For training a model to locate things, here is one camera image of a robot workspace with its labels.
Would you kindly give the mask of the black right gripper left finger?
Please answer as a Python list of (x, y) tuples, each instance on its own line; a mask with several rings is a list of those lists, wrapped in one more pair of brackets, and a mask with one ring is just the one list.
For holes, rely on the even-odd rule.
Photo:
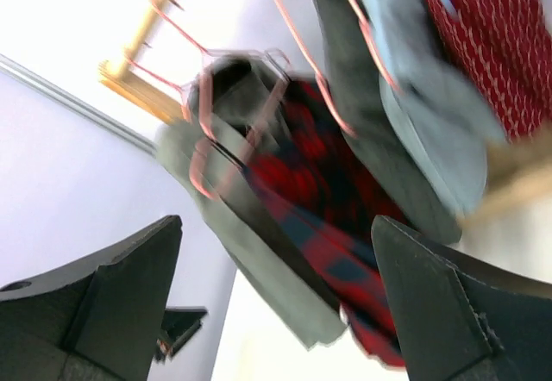
[(3, 380), (145, 380), (182, 239), (169, 215), (1, 289)]

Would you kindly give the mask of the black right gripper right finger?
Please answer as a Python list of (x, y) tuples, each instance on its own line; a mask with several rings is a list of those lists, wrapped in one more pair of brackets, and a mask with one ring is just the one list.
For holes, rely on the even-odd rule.
[(388, 216), (372, 242), (411, 380), (549, 380), (551, 286)]

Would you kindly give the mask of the aluminium corner profile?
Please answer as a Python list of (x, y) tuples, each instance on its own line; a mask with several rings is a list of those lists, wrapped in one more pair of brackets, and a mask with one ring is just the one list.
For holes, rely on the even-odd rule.
[(134, 130), (124, 126), (104, 112), (92, 107), (85, 101), (75, 97), (73, 94), (61, 89), (59, 86), (44, 79), (38, 74), (30, 71), (7, 56), (0, 54), (1, 72), (12, 77), (30, 89), (42, 94), (71, 112), (84, 117), (100, 128), (109, 131), (111, 134), (128, 142), (150, 156), (154, 156), (154, 143), (138, 134)]

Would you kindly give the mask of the red dotted skirt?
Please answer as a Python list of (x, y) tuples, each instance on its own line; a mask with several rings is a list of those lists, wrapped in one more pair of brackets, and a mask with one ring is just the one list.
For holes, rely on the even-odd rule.
[(476, 85), (511, 139), (551, 119), (551, 35), (539, 0), (425, 0), (448, 56)]

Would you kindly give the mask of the grey pleated skirt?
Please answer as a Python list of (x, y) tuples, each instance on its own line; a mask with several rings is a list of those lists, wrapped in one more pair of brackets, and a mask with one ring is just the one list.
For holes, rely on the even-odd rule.
[(178, 120), (158, 137), (156, 158), (186, 189), (204, 222), (266, 304), (306, 347), (328, 345), (346, 326), (324, 281), (269, 215), (242, 176), (248, 125), (259, 114), (278, 75), (261, 59), (227, 55), (213, 72), (212, 129), (198, 121), (199, 88), (189, 96), (191, 120)]

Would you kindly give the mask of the pink wire hanger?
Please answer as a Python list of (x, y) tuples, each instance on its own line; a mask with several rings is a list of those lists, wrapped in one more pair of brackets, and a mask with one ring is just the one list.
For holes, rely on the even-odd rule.
[[(281, 66), (275, 57), (275, 53), (280, 54), (281, 51), (268, 50), (265, 52), (258, 51), (221, 51), (207, 50), (202, 52), (202, 70), (197, 78), (198, 92), (198, 123), (201, 127), (204, 138), (201, 139), (195, 146), (195, 152), (191, 158), (191, 167), (189, 171), (192, 185), (204, 196), (209, 199), (218, 199), (224, 188), (228, 185), (232, 174), (229, 172), (218, 185), (212, 186), (209, 189), (204, 187), (204, 164), (208, 157), (208, 152), (211, 148), (215, 148), (229, 158), (229, 161), (236, 167), (241, 167), (251, 156), (253, 150), (257, 147), (264, 130), (268, 126), (268, 118), (279, 105), (281, 98), (285, 93), (289, 78), (286, 71), (290, 65), (288, 60)], [(271, 66), (273, 71), (278, 74), (278, 78), (273, 84), (267, 100), (264, 102), (259, 111), (254, 113), (254, 120), (246, 124), (247, 131), (243, 145), (238, 154), (232, 154), (226, 146), (221, 142), (221, 139), (216, 136), (212, 129), (212, 121), (215, 116), (213, 113), (214, 105), (214, 85), (213, 75), (214, 66), (207, 65), (206, 59), (218, 58), (223, 59), (260, 59), (263, 63)]]
[(376, 47), (373, 35), (372, 35), (372, 29), (370, 24), (368, 23), (366, 15), (362, 12), (360, 5), (356, 2), (356, 0), (348, 0), (351, 8), (353, 9), (354, 13), (356, 14), (358, 18), (359, 28), (362, 32), (362, 35), (364, 37), (364, 40), (367, 44), (367, 49), (370, 52), (374, 64), (378, 67), (380, 75), (384, 78), (384, 80), (389, 84), (389, 86), (396, 92), (400, 91), (399, 85), (396, 82), (396, 80), (393, 78), (393, 76), (390, 74), (389, 71), (387, 71), (386, 66), (384, 65), (378, 48)]
[(224, 54), (271, 56), (308, 77), (325, 68), (312, 0), (169, 0), (164, 11), (139, 63), (174, 84)]

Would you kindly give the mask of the dark grey dotted skirt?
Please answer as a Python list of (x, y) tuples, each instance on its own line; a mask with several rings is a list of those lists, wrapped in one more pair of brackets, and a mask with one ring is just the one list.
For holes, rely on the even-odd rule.
[(395, 134), (380, 98), (380, 74), (348, 0), (313, 0), (323, 35), (326, 78), (339, 116), (355, 131), (346, 142), (405, 214), (405, 223), (445, 245), (461, 238), (457, 220)]

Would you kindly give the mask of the red plaid skirt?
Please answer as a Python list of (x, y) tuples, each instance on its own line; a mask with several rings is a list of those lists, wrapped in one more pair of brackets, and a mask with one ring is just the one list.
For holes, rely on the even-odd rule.
[(371, 227), (377, 215), (406, 217), (354, 156), (314, 83), (293, 79), (279, 111), (290, 134), (279, 149), (254, 155), (248, 183), (336, 296), (360, 346), (402, 367)]

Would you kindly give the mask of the wooden clothes rack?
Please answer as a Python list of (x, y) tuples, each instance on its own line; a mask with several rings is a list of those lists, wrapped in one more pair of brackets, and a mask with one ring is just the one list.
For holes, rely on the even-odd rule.
[[(160, 11), (173, 0), (148, 0), (140, 25), (129, 37), (122, 52), (98, 67), (100, 82), (117, 95), (145, 110), (164, 123), (181, 117), (176, 99), (137, 76), (131, 68), (160, 23)], [(504, 213), (551, 199), (551, 127), (543, 128), (533, 141), (512, 146), (492, 147), (495, 179), (473, 214), (461, 217), (461, 224), (472, 226)]]

